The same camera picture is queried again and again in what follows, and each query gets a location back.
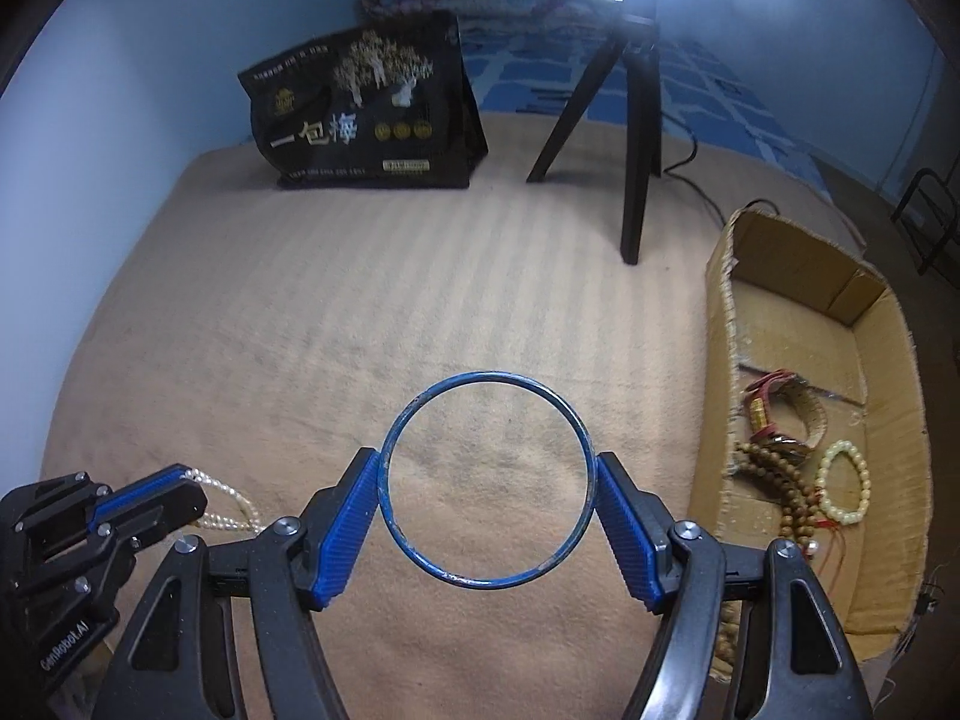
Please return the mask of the tan bed blanket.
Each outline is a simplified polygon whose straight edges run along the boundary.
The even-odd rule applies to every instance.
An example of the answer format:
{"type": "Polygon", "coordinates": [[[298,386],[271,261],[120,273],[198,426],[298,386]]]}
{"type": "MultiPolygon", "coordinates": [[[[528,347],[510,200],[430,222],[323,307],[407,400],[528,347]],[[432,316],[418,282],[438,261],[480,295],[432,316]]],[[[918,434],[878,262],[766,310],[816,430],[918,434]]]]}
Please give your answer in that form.
{"type": "MultiPolygon", "coordinates": [[[[464,190],[281,190],[250,146],[197,158],[104,294],[73,355],[46,475],[114,486],[202,468],[267,518],[301,511],[418,392],[503,369],[565,397],[594,444],[681,512],[703,408],[704,270],[750,200],[844,249],[859,239],[781,172],[667,140],[638,265],[620,259],[623,137],[591,125],[548,181],[547,122],[492,115],[464,190]]],[[[356,718],[615,718],[656,622],[599,528],[539,582],[455,589],[382,525],[317,618],[356,718]]]]}

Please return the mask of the cardboard box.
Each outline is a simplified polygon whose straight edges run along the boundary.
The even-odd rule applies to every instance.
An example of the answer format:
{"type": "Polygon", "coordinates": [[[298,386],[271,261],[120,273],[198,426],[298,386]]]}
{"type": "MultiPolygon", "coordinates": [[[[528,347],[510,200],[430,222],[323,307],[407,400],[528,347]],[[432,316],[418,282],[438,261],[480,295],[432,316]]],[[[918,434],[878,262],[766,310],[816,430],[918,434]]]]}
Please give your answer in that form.
{"type": "Polygon", "coordinates": [[[900,302],[834,242],[742,210],[709,259],[706,312],[688,512],[729,543],[800,539],[857,661],[887,663],[921,589],[932,518],[900,302]]]}

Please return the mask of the black snack bag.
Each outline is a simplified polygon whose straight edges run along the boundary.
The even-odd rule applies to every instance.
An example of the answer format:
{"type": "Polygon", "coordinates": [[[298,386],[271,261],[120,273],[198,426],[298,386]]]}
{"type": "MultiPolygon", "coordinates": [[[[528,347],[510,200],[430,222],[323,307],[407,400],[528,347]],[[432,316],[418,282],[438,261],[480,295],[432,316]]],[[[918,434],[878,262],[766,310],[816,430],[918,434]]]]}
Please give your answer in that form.
{"type": "Polygon", "coordinates": [[[286,187],[466,188],[488,154],[450,11],[311,39],[238,80],[286,187]]]}

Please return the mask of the black metal rack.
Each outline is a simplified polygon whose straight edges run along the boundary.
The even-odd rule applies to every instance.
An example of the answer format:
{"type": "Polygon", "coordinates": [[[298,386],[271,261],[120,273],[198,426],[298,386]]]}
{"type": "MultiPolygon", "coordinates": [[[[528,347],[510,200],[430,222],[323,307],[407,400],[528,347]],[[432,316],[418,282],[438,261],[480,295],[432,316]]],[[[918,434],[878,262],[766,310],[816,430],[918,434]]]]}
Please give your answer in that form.
{"type": "Polygon", "coordinates": [[[940,174],[921,167],[892,213],[918,257],[919,275],[937,273],[958,288],[958,160],[940,174]]]}

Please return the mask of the blue patterned bed sheet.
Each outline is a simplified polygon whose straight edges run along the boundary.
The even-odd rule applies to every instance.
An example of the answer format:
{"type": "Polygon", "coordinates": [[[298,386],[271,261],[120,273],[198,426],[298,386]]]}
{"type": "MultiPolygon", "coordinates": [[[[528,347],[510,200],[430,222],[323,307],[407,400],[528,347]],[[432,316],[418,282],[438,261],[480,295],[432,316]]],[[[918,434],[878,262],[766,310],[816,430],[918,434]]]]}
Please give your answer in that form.
{"type": "MultiPolygon", "coordinates": [[[[478,105],[488,112],[562,114],[597,39],[474,31],[462,54],[478,105]]],[[[809,151],[760,98],[700,44],[662,43],[659,78],[664,130],[770,163],[818,192],[827,187],[809,151]]]]}

